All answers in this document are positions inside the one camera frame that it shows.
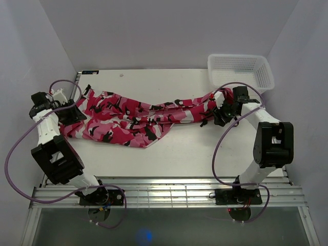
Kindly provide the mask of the pink camouflage trousers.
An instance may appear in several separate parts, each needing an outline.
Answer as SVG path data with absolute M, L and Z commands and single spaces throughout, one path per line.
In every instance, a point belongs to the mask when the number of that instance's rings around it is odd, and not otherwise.
M 201 124 L 201 113 L 216 105 L 209 100 L 211 93 L 151 105 L 87 86 L 77 102 L 87 119 L 62 126 L 60 131 L 68 138 L 146 148 L 163 138 L 174 124 Z

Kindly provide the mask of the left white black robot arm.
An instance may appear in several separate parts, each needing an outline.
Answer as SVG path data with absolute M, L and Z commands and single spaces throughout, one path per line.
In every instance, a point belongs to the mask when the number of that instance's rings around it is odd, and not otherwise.
M 90 204 L 103 205 L 109 201 L 109 193 L 102 185 L 101 180 L 93 175 L 85 174 L 81 158 L 60 133 L 59 124 L 69 126 L 80 122 L 86 117 L 74 105 L 72 99 L 67 100 L 62 90 L 53 95 L 37 92 L 31 96 L 34 106 L 29 116 L 37 126 L 37 147 L 31 154 L 42 171 L 53 184 L 69 184 L 76 188 L 85 187 L 75 195 Z

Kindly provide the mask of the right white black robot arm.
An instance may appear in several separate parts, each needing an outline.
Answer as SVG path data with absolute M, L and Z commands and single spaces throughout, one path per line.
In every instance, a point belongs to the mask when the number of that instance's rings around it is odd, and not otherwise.
M 294 158 L 294 127 L 290 122 L 282 122 L 271 116 L 265 109 L 263 100 L 250 98 L 251 86 L 237 83 L 229 96 L 227 89 L 221 87 L 213 92 L 209 99 L 215 102 L 212 110 L 214 123 L 225 126 L 231 120 L 235 127 L 246 119 L 256 130 L 253 146 L 253 160 L 248 168 L 236 177 L 233 183 L 225 183 L 225 189 L 216 189 L 212 198 L 217 205 L 262 204 L 261 183 L 269 174 Z

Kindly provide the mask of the small label sticker on table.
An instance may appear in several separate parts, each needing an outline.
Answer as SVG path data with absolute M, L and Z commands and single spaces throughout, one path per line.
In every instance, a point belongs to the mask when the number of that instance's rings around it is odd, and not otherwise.
M 98 70 L 83 70 L 81 72 L 82 75 L 96 75 L 98 73 L 99 73 Z

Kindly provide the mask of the white plastic mesh basket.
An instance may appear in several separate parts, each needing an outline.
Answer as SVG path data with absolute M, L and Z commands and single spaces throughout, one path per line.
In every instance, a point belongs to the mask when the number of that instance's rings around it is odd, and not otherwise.
M 209 80 L 215 87 L 229 82 L 242 82 L 260 93 L 275 87 L 272 70 L 263 56 L 211 54 L 207 64 Z

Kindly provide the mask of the aluminium frame rail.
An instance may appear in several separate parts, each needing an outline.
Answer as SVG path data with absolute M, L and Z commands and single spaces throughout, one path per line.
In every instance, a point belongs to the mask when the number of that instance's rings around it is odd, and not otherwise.
M 127 207 L 132 208 L 214 208 L 215 189 L 224 189 L 215 178 L 101 178 L 105 184 L 125 191 Z M 305 207 L 300 186 L 287 177 L 269 177 L 260 188 L 263 201 L 270 207 Z

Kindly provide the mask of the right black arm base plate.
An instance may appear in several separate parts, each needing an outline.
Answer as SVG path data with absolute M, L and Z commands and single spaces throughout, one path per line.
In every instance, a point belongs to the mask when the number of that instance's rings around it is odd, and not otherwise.
M 260 205 L 262 198 L 259 189 L 247 190 L 233 187 L 232 189 L 215 189 L 216 205 Z

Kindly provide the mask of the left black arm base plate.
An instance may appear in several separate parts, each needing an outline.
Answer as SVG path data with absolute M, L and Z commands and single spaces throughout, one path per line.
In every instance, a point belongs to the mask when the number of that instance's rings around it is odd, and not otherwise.
M 111 206 L 123 206 L 125 204 L 124 198 L 120 190 L 118 189 L 107 189 L 109 194 L 107 203 L 97 204 L 94 202 L 89 202 L 84 198 L 80 197 L 78 204 L 80 206 L 105 206 L 107 204 Z

